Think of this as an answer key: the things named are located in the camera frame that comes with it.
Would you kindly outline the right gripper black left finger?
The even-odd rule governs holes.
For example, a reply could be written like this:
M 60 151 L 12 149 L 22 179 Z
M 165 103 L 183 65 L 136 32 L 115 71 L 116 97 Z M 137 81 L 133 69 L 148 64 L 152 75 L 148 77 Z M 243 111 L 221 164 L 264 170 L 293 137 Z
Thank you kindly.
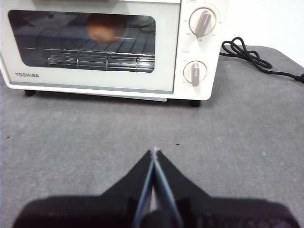
M 15 228 L 136 228 L 152 191 L 152 153 L 101 195 L 50 196 L 28 203 Z

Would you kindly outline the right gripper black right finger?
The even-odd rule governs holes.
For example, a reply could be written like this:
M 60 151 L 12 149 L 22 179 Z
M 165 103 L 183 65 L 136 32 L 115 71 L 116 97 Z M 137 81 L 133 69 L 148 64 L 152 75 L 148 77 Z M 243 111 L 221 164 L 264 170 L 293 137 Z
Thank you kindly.
M 297 228 L 289 208 L 265 199 L 214 197 L 203 191 L 160 151 L 153 153 L 159 205 L 179 228 Z

